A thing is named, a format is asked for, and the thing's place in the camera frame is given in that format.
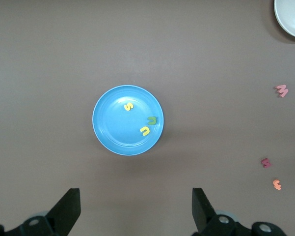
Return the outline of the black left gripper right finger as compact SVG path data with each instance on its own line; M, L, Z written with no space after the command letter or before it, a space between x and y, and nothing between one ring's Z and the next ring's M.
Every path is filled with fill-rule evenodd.
M217 214L202 188L192 189L194 236L283 236L285 232L269 222L255 222L246 228L225 214Z

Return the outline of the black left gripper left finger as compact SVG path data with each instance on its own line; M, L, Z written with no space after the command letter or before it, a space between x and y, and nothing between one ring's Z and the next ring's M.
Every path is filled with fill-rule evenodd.
M45 216L34 216L0 236L67 236L80 217L80 190L69 189Z

